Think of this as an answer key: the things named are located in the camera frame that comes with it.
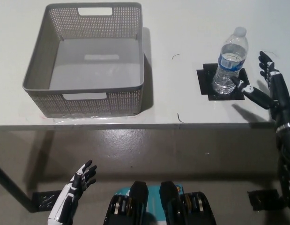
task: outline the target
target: black and white robotic hand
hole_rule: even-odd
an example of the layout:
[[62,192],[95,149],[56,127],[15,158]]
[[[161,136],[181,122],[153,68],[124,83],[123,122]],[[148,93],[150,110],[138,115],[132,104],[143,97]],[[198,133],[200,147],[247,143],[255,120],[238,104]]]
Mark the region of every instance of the black and white robotic hand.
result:
[[48,217],[48,225],[72,225],[78,200],[83,192],[96,182],[95,179],[90,179],[95,176],[97,166],[87,170],[91,164],[92,160],[84,164],[64,186]]
[[260,75],[266,80],[270,95],[251,85],[245,85],[237,77],[231,77],[231,80],[246,97],[271,112],[275,122],[276,146],[279,150],[278,177],[283,206],[290,208],[290,95],[283,75],[275,68],[270,57],[260,52],[258,59],[262,70]]

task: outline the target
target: white bottle cap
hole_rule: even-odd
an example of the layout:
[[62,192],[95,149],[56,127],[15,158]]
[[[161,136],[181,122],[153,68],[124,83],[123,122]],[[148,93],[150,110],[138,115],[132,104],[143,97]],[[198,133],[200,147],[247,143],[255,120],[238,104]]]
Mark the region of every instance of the white bottle cap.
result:
[[244,37],[246,36],[246,33],[247,33],[247,30],[246,28],[244,27],[237,27],[235,30],[234,30],[234,35],[237,36],[237,37]]

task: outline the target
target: gray plastic basket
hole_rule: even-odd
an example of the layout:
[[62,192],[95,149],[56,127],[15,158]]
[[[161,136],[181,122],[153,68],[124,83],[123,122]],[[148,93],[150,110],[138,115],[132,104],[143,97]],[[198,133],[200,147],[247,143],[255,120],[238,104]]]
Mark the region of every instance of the gray plastic basket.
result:
[[139,3],[47,6],[23,81],[46,117],[138,114],[143,83]]

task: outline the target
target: plastic water bottle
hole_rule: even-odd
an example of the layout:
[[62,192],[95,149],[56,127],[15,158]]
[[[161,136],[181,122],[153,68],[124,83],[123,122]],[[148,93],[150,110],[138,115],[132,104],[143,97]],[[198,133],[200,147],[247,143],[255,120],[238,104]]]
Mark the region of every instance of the plastic water bottle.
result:
[[212,81],[213,89],[219,94],[227,95],[235,89],[231,76],[238,76],[248,53],[247,30],[237,27],[225,41],[218,59],[218,69]]

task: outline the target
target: bottle label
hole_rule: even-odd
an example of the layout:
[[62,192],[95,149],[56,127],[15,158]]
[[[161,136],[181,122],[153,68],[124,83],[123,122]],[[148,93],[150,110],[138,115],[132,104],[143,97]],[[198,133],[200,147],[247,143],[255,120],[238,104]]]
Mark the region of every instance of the bottle label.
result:
[[219,59],[218,59],[218,63],[219,66],[224,69],[224,70],[228,70],[228,71],[238,71],[243,67],[245,60],[240,61],[240,62],[233,62],[233,61],[229,61],[223,58],[222,55],[220,55]]

